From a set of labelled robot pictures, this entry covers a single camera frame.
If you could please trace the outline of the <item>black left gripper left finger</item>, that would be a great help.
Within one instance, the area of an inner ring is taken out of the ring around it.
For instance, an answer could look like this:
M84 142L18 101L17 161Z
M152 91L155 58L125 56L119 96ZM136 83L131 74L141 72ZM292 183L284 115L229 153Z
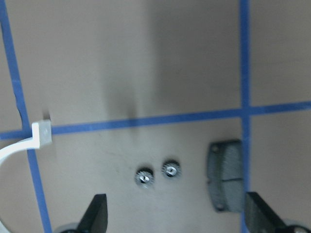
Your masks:
M97 194L89 204L76 231L78 233L105 233L107 226L107 196L106 194Z

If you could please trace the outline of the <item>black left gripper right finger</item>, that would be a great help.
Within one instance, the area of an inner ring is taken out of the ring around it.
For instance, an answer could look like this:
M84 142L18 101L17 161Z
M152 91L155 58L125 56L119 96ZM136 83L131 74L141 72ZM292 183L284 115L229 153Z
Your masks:
M244 218L250 233L277 233L287 228L284 221L257 192L246 193Z

